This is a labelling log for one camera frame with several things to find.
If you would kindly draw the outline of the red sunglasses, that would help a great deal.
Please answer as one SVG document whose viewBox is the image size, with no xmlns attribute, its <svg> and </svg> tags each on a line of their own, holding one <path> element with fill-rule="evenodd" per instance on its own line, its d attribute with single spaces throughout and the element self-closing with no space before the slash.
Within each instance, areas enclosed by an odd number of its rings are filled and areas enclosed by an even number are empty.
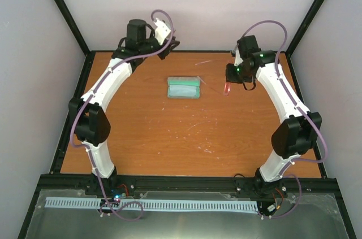
<svg viewBox="0 0 362 239">
<path fill-rule="evenodd" d="M 205 64 L 205 63 L 210 63 L 210 62 L 211 62 L 211 60 L 205 60 L 205 61 L 202 61 L 202 62 L 197 62 L 197 63 L 195 63 L 195 65 L 198 66 L 198 65 Z M 213 87 L 211 87 L 210 85 L 208 85 L 200 76 L 198 76 L 197 78 L 200 80 L 200 82 L 201 82 L 202 84 L 210 87 L 211 90 L 214 90 L 215 92 L 217 92 L 217 93 L 219 93 L 219 94 L 222 94 L 222 95 L 224 95 L 225 97 L 227 97 L 227 96 L 230 94 L 231 86 L 230 86 L 230 83 L 227 82 L 227 81 L 225 82 L 223 92 L 221 93 L 221 92 L 215 90 L 215 89 L 214 89 Z"/>
</svg>

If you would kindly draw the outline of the grey glasses case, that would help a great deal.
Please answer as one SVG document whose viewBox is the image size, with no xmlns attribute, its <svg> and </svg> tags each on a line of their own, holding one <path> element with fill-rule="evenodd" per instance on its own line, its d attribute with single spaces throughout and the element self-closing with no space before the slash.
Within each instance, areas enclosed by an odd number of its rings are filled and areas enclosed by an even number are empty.
<svg viewBox="0 0 362 239">
<path fill-rule="evenodd" d="M 167 97 L 179 99 L 200 98 L 200 84 L 198 77 L 168 77 Z"/>
</svg>

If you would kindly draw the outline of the light blue cleaning cloth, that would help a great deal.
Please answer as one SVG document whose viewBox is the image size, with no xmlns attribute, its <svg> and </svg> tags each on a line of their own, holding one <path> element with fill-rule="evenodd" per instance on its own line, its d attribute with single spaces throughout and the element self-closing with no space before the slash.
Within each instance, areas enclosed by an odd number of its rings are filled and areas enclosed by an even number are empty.
<svg viewBox="0 0 362 239">
<path fill-rule="evenodd" d="M 168 90 L 170 98 L 196 98 L 198 94 L 198 87 L 196 86 L 170 85 Z"/>
</svg>

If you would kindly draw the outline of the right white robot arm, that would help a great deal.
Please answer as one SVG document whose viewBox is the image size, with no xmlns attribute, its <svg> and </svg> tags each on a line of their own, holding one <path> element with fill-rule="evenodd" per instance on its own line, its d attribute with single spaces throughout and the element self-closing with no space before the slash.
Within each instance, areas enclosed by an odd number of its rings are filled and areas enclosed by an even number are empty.
<svg viewBox="0 0 362 239">
<path fill-rule="evenodd" d="M 226 66 L 227 84 L 236 83 L 255 88 L 260 83 L 270 97 L 280 125 L 271 136 L 272 152 L 256 170 L 252 189 L 265 196 L 280 185 L 286 170 L 308 150 L 314 148 L 322 118 L 310 112 L 287 80 L 273 50 L 259 48 L 256 37 L 243 36 L 232 52 L 235 61 Z"/>
</svg>

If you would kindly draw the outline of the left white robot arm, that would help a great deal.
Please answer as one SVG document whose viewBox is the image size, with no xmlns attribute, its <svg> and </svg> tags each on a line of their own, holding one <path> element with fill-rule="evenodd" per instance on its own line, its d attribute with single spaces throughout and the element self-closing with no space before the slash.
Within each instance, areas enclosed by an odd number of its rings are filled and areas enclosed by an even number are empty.
<svg viewBox="0 0 362 239">
<path fill-rule="evenodd" d="M 71 127 L 70 142 L 78 140 L 88 154 L 92 173 L 100 178 L 98 189 L 105 195 L 117 191 L 118 182 L 113 176 L 116 168 L 111 161 L 107 139 L 111 125 L 106 116 L 107 107 L 120 86 L 148 57 L 165 58 L 176 43 L 172 21 L 152 19 L 154 26 L 141 19 L 127 24 L 126 36 L 95 84 L 80 98 L 73 97 L 68 105 Z"/>
</svg>

